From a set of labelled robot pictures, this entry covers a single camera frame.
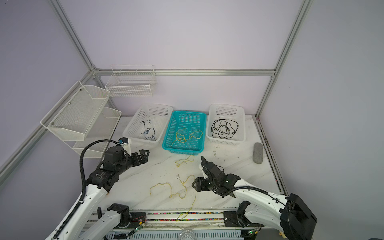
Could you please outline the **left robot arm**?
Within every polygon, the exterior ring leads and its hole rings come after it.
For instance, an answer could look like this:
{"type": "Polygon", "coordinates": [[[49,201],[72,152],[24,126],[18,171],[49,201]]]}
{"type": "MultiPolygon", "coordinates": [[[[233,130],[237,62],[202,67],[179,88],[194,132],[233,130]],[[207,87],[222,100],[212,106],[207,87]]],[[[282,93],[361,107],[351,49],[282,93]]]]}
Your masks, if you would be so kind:
{"type": "Polygon", "coordinates": [[[99,203],[110,192],[120,175],[132,167],[146,164],[150,152],[139,150],[131,153],[128,138],[112,141],[114,146],[105,153],[105,159],[86,177],[84,157],[88,149],[99,143],[108,143],[109,139],[97,140],[88,144],[80,154],[80,173],[82,192],[66,216],[47,237],[49,240],[102,240],[114,228],[131,231],[127,238],[145,226],[145,216],[134,218],[129,206],[113,203],[102,213],[99,203]]]}

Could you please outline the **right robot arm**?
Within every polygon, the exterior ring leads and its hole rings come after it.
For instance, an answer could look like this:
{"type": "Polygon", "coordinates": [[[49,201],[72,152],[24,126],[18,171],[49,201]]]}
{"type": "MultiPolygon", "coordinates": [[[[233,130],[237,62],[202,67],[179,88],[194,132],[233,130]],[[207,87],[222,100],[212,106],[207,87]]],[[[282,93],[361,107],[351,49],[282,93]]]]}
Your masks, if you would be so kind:
{"type": "Polygon", "coordinates": [[[224,169],[201,158],[203,176],[192,184],[197,192],[212,191],[225,198],[240,200],[232,219],[237,227],[258,224],[278,230],[289,240],[310,240],[317,218],[305,202],[295,194],[274,194],[253,186],[241,177],[226,174],[224,169]]]}

